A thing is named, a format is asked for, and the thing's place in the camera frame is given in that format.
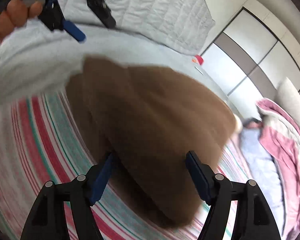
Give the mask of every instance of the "metal pin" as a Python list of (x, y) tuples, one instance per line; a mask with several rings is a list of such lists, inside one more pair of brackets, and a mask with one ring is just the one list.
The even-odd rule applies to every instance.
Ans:
[(46, 187), (51, 187), (53, 185), (52, 181), (47, 181), (46, 184), (44, 184)]
[(255, 186), (255, 185), (257, 185), (257, 183), (255, 182), (255, 180), (253, 180), (253, 179), (250, 179), (249, 180), (249, 184), (251, 185), (251, 186)]
[(86, 179), (86, 176), (84, 176), (84, 175), (79, 175), (78, 177), (77, 177), (77, 180), (78, 181), (84, 181)]
[(215, 177), (217, 180), (223, 180), (225, 178), (222, 174), (216, 174)]

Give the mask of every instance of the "pink blanket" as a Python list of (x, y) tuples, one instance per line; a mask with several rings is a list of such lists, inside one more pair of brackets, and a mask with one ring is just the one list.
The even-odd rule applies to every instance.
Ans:
[(293, 239), (300, 232), (300, 128), (276, 103), (257, 102), (264, 128), (260, 143), (274, 157), (283, 178), (286, 203), (284, 235)]

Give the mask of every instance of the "striped bedsheet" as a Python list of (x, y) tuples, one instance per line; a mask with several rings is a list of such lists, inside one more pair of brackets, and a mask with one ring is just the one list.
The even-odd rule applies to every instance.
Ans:
[[(64, 91), (27, 98), (0, 107), (0, 229), (19, 239), (30, 208), (47, 180), (69, 182), (94, 161), (74, 124)], [(230, 141), (218, 172), (246, 182), (250, 176)], [(104, 239), (197, 239), (209, 207), (202, 202), (192, 224), (163, 230), (135, 215), (108, 185), (92, 208)], [(70, 238), (77, 239), (70, 204), (65, 203)], [(224, 239), (230, 239), (236, 212), (233, 202)]]

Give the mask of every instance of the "folded brown fabric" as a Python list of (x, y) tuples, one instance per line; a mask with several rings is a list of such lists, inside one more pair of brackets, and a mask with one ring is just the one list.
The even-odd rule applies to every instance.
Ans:
[(194, 150), (215, 169), (234, 132), (227, 105), (170, 68), (86, 59), (66, 87), (77, 126), (98, 162), (114, 150), (111, 184), (134, 212), (161, 227), (189, 224), (201, 200), (185, 166)]

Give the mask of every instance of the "human hand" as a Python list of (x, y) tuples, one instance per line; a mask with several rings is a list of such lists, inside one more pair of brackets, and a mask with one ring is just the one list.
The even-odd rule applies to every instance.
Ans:
[(30, 8), (22, 0), (11, 0), (7, 9), (0, 14), (0, 42), (16, 27), (22, 27), (29, 18), (42, 12), (42, 4), (35, 2)]

